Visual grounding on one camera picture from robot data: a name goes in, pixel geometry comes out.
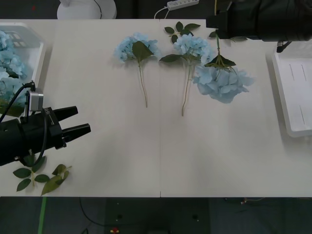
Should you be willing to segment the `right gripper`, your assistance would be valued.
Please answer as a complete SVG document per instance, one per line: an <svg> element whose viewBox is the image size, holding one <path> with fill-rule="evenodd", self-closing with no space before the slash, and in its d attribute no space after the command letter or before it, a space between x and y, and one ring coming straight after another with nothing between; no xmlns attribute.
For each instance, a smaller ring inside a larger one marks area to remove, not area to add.
<svg viewBox="0 0 312 234"><path fill-rule="evenodd" d="M206 18L206 27L218 29L217 34L220 39L230 39L229 33L229 10L220 11L218 15L208 15Z"/></svg>

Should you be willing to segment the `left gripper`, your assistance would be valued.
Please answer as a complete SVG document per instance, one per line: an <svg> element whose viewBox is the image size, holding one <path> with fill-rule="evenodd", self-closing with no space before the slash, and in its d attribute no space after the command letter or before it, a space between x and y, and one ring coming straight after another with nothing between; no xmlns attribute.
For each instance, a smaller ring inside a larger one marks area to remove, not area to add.
<svg viewBox="0 0 312 234"><path fill-rule="evenodd" d="M45 110L45 113L20 118L26 146L33 153L41 151L44 137L46 137L46 150L50 148L61 149L66 147L68 142L91 132L88 123L62 130L59 122L78 114L76 106L55 110L46 108Z"/></svg>

